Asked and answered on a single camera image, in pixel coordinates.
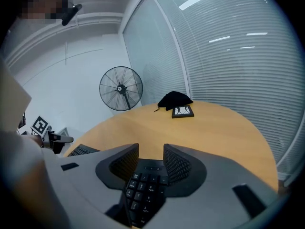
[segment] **fan stand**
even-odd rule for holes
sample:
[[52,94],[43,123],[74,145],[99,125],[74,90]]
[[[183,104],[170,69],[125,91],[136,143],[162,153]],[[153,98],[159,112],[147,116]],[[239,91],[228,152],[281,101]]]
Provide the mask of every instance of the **fan stand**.
[[128,101],[128,98],[127,98],[127,96],[126,96],[126,87],[125,87],[123,84],[120,84],[120,85],[118,85],[117,90],[118,90],[118,92],[119,92],[120,95],[123,95],[123,96],[124,96],[128,108],[131,109],[131,108],[130,108],[129,101]]

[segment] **round table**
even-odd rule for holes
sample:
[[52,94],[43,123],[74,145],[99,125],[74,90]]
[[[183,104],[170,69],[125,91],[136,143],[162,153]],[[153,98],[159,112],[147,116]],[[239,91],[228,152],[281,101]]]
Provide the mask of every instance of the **round table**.
[[139,143],[139,158],[163,159],[163,144],[176,144],[224,156],[241,164],[278,190],[275,160],[259,130],[237,112],[211,103],[190,104],[194,117],[172,119],[172,110],[145,105],[98,124],[67,150],[79,144],[106,150]]

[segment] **white wall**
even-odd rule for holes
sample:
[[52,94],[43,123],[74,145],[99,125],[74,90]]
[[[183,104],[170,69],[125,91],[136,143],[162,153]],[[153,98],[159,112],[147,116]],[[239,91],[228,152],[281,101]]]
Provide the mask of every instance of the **white wall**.
[[11,67],[32,97],[26,110],[27,125],[20,131],[30,131],[30,125],[41,115],[55,131],[68,127],[85,133],[117,114],[101,100],[99,84],[110,68],[130,67],[130,62],[122,38],[118,34],[103,35],[100,27],[87,26],[56,35]]

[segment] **window blinds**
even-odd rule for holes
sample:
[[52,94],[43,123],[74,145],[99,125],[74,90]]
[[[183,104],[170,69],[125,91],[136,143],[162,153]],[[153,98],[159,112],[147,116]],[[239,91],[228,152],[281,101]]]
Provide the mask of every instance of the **window blinds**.
[[[158,2],[174,28],[193,100],[221,104],[248,118],[279,161],[303,116],[305,77],[295,35],[277,5],[272,0]],[[294,150],[302,144],[296,142]],[[282,170],[292,166],[283,163]]]
[[170,91],[186,94],[177,48],[153,0],[142,1],[123,35],[132,68],[143,81],[143,105],[159,102]]

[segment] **ceiling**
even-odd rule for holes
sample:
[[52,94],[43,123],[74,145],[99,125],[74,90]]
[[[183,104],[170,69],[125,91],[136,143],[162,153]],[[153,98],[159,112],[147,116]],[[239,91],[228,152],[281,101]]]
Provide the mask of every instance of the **ceiling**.
[[[82,9],[77,13],[79,18],[79,22],[81,20],[90,20],[90,23],[103,23],[106,20],[106,17],[111,16],[109,14],[96,14],[93,13],[117,13],[113,14],[112,18],[107,21],[107,23],[112,23],[115,28],[116,33],[118,32],[118,23],[122,20],[122,15],[125,11],[127,3],[129,0],[72,0],[74,4],[82,4]],[[26,42],[29,38],[36,36],[37,33],[41,32],[43,34],[46,33],[45,29],[50,24],[58,24],[60,30],[67,29],[69,26],[75,24],[75,19],[72,19],[70,25],[68,24],[66,27],[61,25],[61,20],[58,21],[48,21],[48,20],[24,20],[24,19],[16,19],[14,24],[11,26],[8,34],[2,44],[0,53],[2,57],[6,60],[7,58],[14,57],[13,54],[16,54],[16,51],[19,51],[19,46],[24,48],[21,43]]]

